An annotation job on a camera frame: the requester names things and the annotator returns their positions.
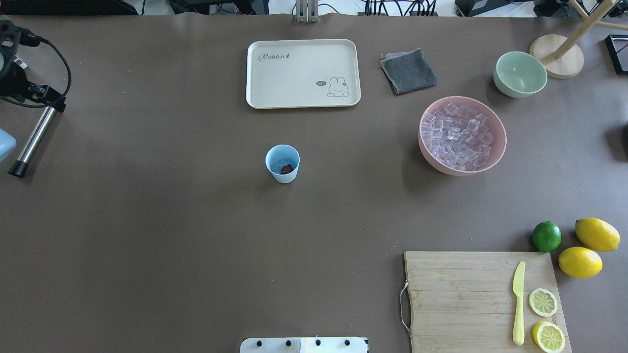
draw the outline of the bowl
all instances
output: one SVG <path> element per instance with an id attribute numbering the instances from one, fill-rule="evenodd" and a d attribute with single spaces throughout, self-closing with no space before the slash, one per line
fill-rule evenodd
<path id="1" fill-rule="evenodd" d="M 503 94 L 523 98 L 542 90 L 548 81 L 548 74 L 543 64 L 532 55 L 508 52 L 495 64 L 493 81 Z"/>
<path id="2" fill-rule="evenodd" d="M 421 127 L 423 126 L 423 122 L 426 117 L 428 117 L 432 112 L 444 109 L 449 103 L 453 103 L 457 106 L 464 104 L 466 106 L 469 106 L 469 108 L 471 109 L 475 109 L 479 112 L 479 114 L 483 114 L 487 118 L 484 124 L 489 128 L 489 131 L 491 132 L 495 140 L 490 144 L 491 150 L 487 158 L 486 164 L 477 170 L 458 170 L 444 164 L 437 157 L 431 154 L 430 149 L 427 147 L 423 135 L 421 134 Z M 502 156 L 504 156 L 504 152 L 506 151 L 506 143 L 506 130 L 504 129 L 502 121 L 499 119 L 499 117 L 497 117 L 497 114 L 495 114 L 495 112 L 491 110 L 491 108 L 473 98 L 462 96 L 441 98 L 432 103 L 429 107 L 427 107 L 427 109 L 425 109 L 425 112 L 421 116 L 421 120 L 419 122 L 419 149 L 421 150 L 421 153 L 428 161 L 428 163 L 436 168 L 436 170 L 449 175 L 464 177 L 467 175 L 482 173 L 483 171 L 491 169 L 494 165 L 497 164 L 497 162 L 499 162 L 499 160 L 502 159 Z"/>

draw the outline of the wooden stand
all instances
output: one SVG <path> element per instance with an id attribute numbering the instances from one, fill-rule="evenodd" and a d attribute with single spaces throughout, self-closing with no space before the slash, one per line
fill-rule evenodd
<path id="1" fill-rule="evenodd" d="M 584 66 L 584 55 L 576 43 L 607 14 L 619 0 L 604 0 L 569 38 L 560 35 L 544 35 L 530 46 L 530 54 L 545 66 L 548 76 L 570 79 L 578 75 Z"/>

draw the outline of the pink bowl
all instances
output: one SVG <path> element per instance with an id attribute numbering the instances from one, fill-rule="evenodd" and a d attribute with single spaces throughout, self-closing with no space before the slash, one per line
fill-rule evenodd
<path id="1" fill-rule="evenodd" d="M 493 134 L 495 141 L 493 141 L 493 143 L 490 145 L 491 151 L 489 159 L 482 169 L 474 171 L 462 171 L 453 169 L 441 163 L 441 161 L 434 157 L 425 146 L 425 142 L 423 141 L 423 137 L 421 136 L 421 126 L 423 125 L 423 119 L 431 112 L 444 109 L 448 103 L 454 103 L 456 105 L 466 104 L 488 117 L 488 120 L 486 120 L 486 125 L 488 126 L 490 133 Z M 485 170 L 488 170 L 502 159 L 502 156 L 504 156 L 504 152 L 506 151 L 506 130 L 504 129 L 502 121 L 499 120 L 499 117 L 497 117 L 497 114 L 495 114 L 495 112 L 491 110 L 491 108 L 487 107 L 480 101 L 468 97 L 462 97 L 459 95 L 453 97 L 445 97 L 432 103 L 427 109 L 425 109 L 423 116 L 421 116 L 421 121 L 419 122 L 419 148 L 421 149 L 421 153 L 428 161 L 428 163 L 436 168 L 438 171 L 442 171 L 443 173 L 449 175 L 464 177 L 465 175 L 478 174 Z"/>

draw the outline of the white floor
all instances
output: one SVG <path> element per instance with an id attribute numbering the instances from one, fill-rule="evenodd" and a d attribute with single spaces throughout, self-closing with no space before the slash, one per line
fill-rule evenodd
<path id="1" fill-rule="evenodd" d="M 125 0 L 127 3 L 133 5 L 138 13 L 142 12 L 142 5 L 144 4 L 144 14 L 174 14 L 168 0 Z M 454 0 L 435 0 L 436 1 L 436 13 L 439 16 L 457 16 L 455 12 Z M 328 4 L 333 6 L 338 12 L 344 14 L 357 14 L 358 12 L 364 12 L 364 2 L 362 0 L 318 0 L 318 13 L 319 15 L 333 13 L 334 10 Z M 392 1 L 385 2 L 388 15 L 399 16 L 399 8 Z M 399 5 L 402 11 L 405 11 L 412 4 L 412 0 L 399 0 Z M 591 9 L 595 4 L 595 0 L 585 0 L 585 6 L 587 9 Z M 292 13 L 295 6 L 295 0 L 270 0 L 268 3 L 269 12 L 271 14 L 276 13 Z M 235 12 L 236 9 L 232 4 L 225 4 L 222 6 L 224 10 Z M 488 11 L 480 14 L 480 17 L 536 17 L 534 13 L 534 3 L 532 1 L 526 1 L 522 4 L 509 4 L 501 8 Z M 210 14 L 228 14 L 225 11 L 219 11 L 220 8 L 216 5 L 212 5 Z"/>

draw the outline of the white tray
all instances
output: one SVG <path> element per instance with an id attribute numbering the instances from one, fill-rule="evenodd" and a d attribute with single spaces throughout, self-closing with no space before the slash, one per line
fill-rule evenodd
<path id="1" fill-rule="evenodd" d="M 255 109 L 347 107 L 360 101 L 355 44 L 346 39 L 256 41 L 246 101 Z"/>

